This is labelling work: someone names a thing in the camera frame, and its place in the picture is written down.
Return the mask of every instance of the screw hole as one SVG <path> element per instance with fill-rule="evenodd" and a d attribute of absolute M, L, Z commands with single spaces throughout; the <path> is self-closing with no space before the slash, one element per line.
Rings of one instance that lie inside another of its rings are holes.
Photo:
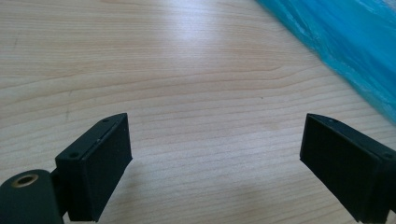
<path fill-rule="evenodd" d="M 12 187 L 23 188 L 35 183 L 38 179 L 38 175 L 24 175 L 12 182 Z"/>
<path fill-rule="evenodd" d="M 392 159 L 393 155 L 391 155 L 390 153 L 385 153 L 384 157 L 387 158 L 387 159 Z"/>
<path fill-rule="evenodd" d="M 72 153 L 70 153 L 70 155 L 69 155 L 70 158 L 75 158 L 75 157 L 77 157 L 77 156 L 78 156 L 78 153 L 77 153 L 77 152 L 72 152 Z"/>

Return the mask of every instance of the round opening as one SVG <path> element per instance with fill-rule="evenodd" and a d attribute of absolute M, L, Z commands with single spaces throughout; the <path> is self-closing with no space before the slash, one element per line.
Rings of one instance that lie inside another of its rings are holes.
<path fill-rule="evenodd" d="M 392 159 L 393 158 L 393 156 L 390 153 L 385 153 L 384 157 L 387 158 L 387 159 Z"/>
<path fill-rule="evenodd" d="M 38 175 L 34 175 L 34 174 L 24 175 L 16 179 L 14 182 L 12 182 L 12 187 L 23 188 L 35 183 L 37 179 L 38 179 Z"/>
<path fill-rule="evenodd" d="M 70 153 L 70 155 L 69 155 L 70 158 L 75 158 L 75 157 L 77 157 L 77 156 L 78 156 L 78 152 L 72 152 L 72 153 Z"/>

